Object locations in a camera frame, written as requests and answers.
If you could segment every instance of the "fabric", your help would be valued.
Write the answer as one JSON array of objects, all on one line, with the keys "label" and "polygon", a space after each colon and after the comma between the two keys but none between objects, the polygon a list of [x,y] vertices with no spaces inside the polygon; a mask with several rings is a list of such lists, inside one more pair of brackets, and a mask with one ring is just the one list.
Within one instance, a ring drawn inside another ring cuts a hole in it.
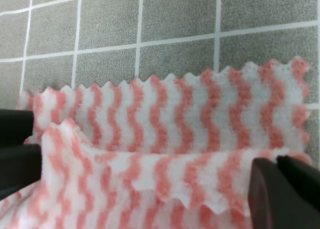
[{"label": "fabric", "polygon": [[253,160],[248,202],[254,229],[320,228],[320,213],[299,195],[277,165],[265,158]]},{"label": "fabric", "polygon": [[219,74],[24,92],[18,108],[34,112],[26,143],[41,144],[41,180],[4,200],[1,225],[250,229],[252,160],[311,163],[303,153],[308,68],[295,57]]},{"label": "fabric", "polygon": [[303,123],[309,64],[300,57],[288,64],[270,60],[206,70],[183,78],[76,90],[51,88],[35,97],[21,95],[19,109],[35,114],[30,143],[39,143],[50,122],[70,117],[93,144],[108,151],[205,153],[221,150],[282,148],[303,151],[309,135]]},{"label": "fabric", "polygon": [[279,156],[277,166],[295,191],[320,212],[320,172],[288,156]]},{"label": "fabric", "polygon": [[42,135],[40,183],[1,220],[3,228],[234,228],[248,220],[251,162],[301,152],[237,150],[164,155],[101,151],[72,119]]}]

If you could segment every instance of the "white grout line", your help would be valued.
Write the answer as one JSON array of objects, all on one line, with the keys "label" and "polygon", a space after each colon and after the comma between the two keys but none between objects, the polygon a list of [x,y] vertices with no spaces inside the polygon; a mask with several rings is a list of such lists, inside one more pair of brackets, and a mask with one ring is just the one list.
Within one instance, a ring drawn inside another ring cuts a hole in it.
[{"label": "white grout line", "polygon": [[[262,26],[262,27],[256,27],[256,28],[250,28],[250,29],[220,32],[219,37],[222,38],[222,37],[253,34],[253,33],[260,33],[260,32],[273,32],[277,30],[304,28],[304,27],[312,27],[317,25],[318,25],[317,20],[311,20],[311,21],[305,21],[305,22],[295,22],[295,23],[288,23],[288,24],[281,24],[281,25]],[[100,53],[100,52],[108,52],[108,51],[114,51],[114,50],[132,49],[138,46],[150,47],[150,46],[175,44],[175,43],[188,43],[193,41],[214,39],[215,37],[216,35],[214,33],[210,33],[210,34],[179,37],[179,38],[164,39],[164,40],[145,41],[145,42],[139,43],[139,45],[137,43],[134,43],[134,44],[126,44],[126,45],[83,49],[83,50],[78,50],[77,54]],[[31,60],[31,59],[43,59],[43,58],[51,58],[51,57],[69,56],[69,55],[73,55],[74,53],[75,51],[62,51],[62,52],[55,52],[55,53],[48,53],[48,54],[29,55],[29,56],[26,56],[25,59]],[[23,61],[23,59],[24,59],[23,57],[3,58],[3,59],[0,59],[0,63],[20,62],[20,61]]]},{"label": "white grout line", "polygon": [[18,13],[25,13],[29,11],[30,7],[19,9],[19,10],[8,10],[8,11],[2,11],[0,12],[0,17],[3,15],[12,15],[12,14],[18,14]]},{"label": "white grout line", "polygon": [[[75,1],[75,0],[53,0],[53,1],[48,1],[48,2],[45,2],[45,3],[33,5],[31,7],[31,9],[33,10],[33,9],[37,9],[37,8],[44,8],[44,7],[52,6],[52,5],[55,5],[55,4],[66,3],[66,2],[70,2],[70,1]],[[30,7],[19,9],[19,10],[2,11],[2,12],[0,12],[0,17],[3,16],[3,15],[24,13],[24,12],[27,12],[29,10],[30,10]]]},{"label": "white grout line", "polygon": [[82,0],[78,0],[78,8],[76,11],[76,30],[75,30],[75,42],[74,42],[74,53],[73,53],[73,63],[72,63],[72,76],[71,76],[72,89],[74,89],[76,85],[77,57],[78,57],[80,21],[81,21],[81,2]]},{"label": "white grout line", "polygon": [[88,53],[103,53],[103,52],[109,52],[109,51],[132,49],[132,48],[136,48],[136,47],[137,47],[136,43],[127,44],[127,45],[113,45],[113,46],[78,50],[77,54],[79,55],[79,54],[88,54]]},{"label": "white grout line", "polygon": [[286,24],[279,24],[279,25],[267,25],[267,26],[260,26],[256,28],[220,32],[220,37],[265,33],[265,32],[279,31],[279,30],[296,29],[296,28],[308,28],[308,27],[317,26],[317,25],[318,25],[317,20],[293,22],[293,23],[286,23]]},{"label": "white grout line", "polygon": [[52,5],[56,5],[56,4],[61,4],[61,3],[66,3],[66,2],[71,2],[71,1],[75,1],[75,0],[52,0],[52,1],[48,1],[45,3],[38,4],[38,5],[34,5],[34,6],[32,6],[32,9],[44,8],[44,7],[48,7],[48,6],[52,6]]},{"label": "white grout line", "polygon": [[30,34],[30,24],[31,24],[31,11],[32,11],[32,1],[29,2],[29,14],[28,14],[28,22],[26,26],[26,34],[25,34],[25,43],[23,50],[23,61],[22,61],[22,71],[21,71],[21,81],[20,81],[20,89],[19,92],[22,93],[24,89],[24,81],[25,81],[25,71],[26,71],[26,57],[27,57],[27,48]]},{"label": "white grout line", "polygon": [[319,109],[319,103],[306,103],[306,104],[304,104],[304,106],[306,108],[308,108],[309,110],[317,110],[317,109]]},{"label": "white grout line", "polygon": [[144,0],[139,0],[138,10],[138,26],[136,34],[136,50],[135,50],[135,65],[134,65],[134,76],[139,77],[139,63],[140,63],[140,43],[141,43],[141,31],[142,31],[142,14],[144,8]]},{"label": "white grout line", "polygon": [[154,40],[154,41],[146,41],[141,42],[141,47],[150,47],[150,46],[158,46],[158,45],[165,45],[165,44],[175,44],[175,43],[189,43],[193,41],[200,41],[200,40],[207,40],[215,38],[215,34],[204,34],[204,35],[194,35],[188,37],[178,37],[172,39],[164,39],[164,40]]},{"label": "white grout line", "polygon": [[[318,15],[318,104],[320,104],[320,0],[317,0],[317,15]],[[318,109],[318,148],[316,148],[316,150],[318,150],[318,162],[319,164],[317,165],[318,168],[320,169],[320,126],[319,126],[319,122],[320,122],[320,111],[319,111],[319,105],[317,107]]]},{"label": "white grout line", "polygon": [[215,9],[215,39],[214,39],[214,53],[213,53],[213,70],[215,73],[219,72],[219,55],[220,55],[220,27],[221,27],[221,5],[222,0],[216,0]]}]

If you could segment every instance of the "microfiber cloth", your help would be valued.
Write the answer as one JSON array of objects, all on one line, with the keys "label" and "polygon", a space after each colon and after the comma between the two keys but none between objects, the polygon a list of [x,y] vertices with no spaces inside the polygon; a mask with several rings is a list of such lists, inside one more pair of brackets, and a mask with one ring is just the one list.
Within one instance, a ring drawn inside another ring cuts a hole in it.
[{"label": "microfiber cloth", "polygon": [[34,113],[25,143],[41,145],[43,171],[0,202],[1,225],[250,229],[252,160],[311,163],[303,153],[308,69],[295,57],[219,74],[24,92],[18,108]]},{"label": "microfiber cloth", "polygon": [[19,109],[33,110],[30,142],[38,143],[50,122],[72,118],[102,150],[145,153],[205,153],[245,148],[288,147],[303,151],[309,135],[303,123],[309,64],[294,57],[288,64],[252,62],[242,70],[164,80],[107,82],[73,90],[52,88],[34,97],[27,92]]},{"label": "microfiber cloth", "polygon": [[311,163],[286,148],[179,155],[102,151],[71,118],[48,126],[41,147],[41,180],[29,197],[0,214],[3,228],[245,226],[249,222],[232,217],[234,212],[229,221],[217,215],[250,215],[254,158],[289,155]]}]

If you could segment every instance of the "pink and white fabric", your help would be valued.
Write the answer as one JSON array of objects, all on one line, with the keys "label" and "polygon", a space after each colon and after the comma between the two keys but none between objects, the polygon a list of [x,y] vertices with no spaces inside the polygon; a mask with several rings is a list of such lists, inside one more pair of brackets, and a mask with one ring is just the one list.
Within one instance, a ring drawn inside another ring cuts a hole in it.
[{"label": "pink and white fabric", "polygon": [[41,181],[3,212],[3,228],[251,228],[251,162],[302,152],[152,154],[95,148],[71,118],[42,135]]},{"label": "pink and white fabric", "polygon": [[72,118],[92,143],[108,151],[205,153],[221,150],[281,148],[303,151],[308,110],[303,78],[309,64],[300,57],[282,65],[252,62],[242,70],[200,76],[169,74],[164,80],[107,82],[76,90],[52,88],[21,95],[19,109],[35,113],[38,142],[50,122]]},{"label": "pink and white fabric", "polygon": [[300,57],[219,74],[24,92],[39,182],[0,201],[11,229],[250,229],[251,163],[306,163]]}]

